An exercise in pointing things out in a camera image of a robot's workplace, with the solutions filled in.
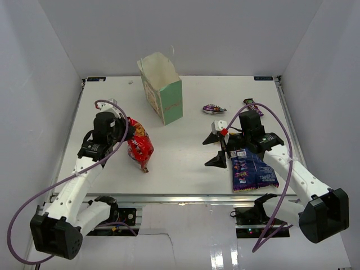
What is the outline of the red candy bag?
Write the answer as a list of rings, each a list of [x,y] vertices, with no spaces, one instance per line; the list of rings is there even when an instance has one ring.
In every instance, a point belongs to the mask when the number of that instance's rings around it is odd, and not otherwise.
[[[128,155],[135,161],[144,173],[148,173],[148,162],[154,152],[154,147],[148,133],[141,123],[128,117],[130,126],[134,128],[133,137],[127,140]]]

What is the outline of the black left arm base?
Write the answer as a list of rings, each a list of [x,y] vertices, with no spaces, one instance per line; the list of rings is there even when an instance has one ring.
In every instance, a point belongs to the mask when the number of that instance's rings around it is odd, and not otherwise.
[[[136,224],[136,216],[136,208],[117,208],[110,212],[108,222],[123,222],[129,226],[134,226]]]

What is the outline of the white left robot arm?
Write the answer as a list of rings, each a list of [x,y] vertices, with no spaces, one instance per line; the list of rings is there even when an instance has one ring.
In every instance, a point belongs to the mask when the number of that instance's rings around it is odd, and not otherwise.
[[[96,114],[93,129],[85,135],[77,154],[72,179],[44,213],[36,214],[30,221],[37,251],[71,260],[88,233],[99,224],[114,224],[118,220],[118,206],[110,196],[97,197],[83,211],[80,207],[114,146],[133,133],[134,129],[126,126],[125,118],[115,110]]]

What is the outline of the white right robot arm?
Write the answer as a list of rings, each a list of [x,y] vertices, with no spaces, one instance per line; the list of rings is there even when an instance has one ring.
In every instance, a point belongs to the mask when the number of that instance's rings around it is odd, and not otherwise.
[[[254,201],[254,217],[260,224],[270,225],[279,219],[300,228],[312,243],[319,243],[349,227],[349,197],[341,189],[332,189],[317,179],[293,158],[291,143],[284,143],[275,133],[267,133],[255,111],[238,114],[241,132],[230,134],[226,121],[215,120],[203,145],[219,142],[217,156],[205,163],[207,167],[226,168],[232,153],[248,149],[285,180],[299,203],[285,200],[284,195],[267,193]]]

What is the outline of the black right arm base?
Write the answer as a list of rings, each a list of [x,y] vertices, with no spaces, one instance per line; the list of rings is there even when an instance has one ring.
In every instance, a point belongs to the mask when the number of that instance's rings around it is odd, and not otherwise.
[[[265,218],[264,220],[259,219],[259,215],[257,215],[254,208],[250,208],[250,207],[234,208],[234,210],[231,211],[229,215],[231,218],[235,220],[236,236],[238,239],[257,239],[264,231],[265,226],[269,220],[269,218]],[[274,231],[278,229],[278,227],[280,227],[281,224],[283,224],[283,221],[279,219],[275,219],[272,222],[267,233],[264,235],[264,238],[274,233]],[[285,224],[284,228],[282,228],[272,237],[277,237],[277,238],[290,237],[290,232],[287,226],[288,225]]]

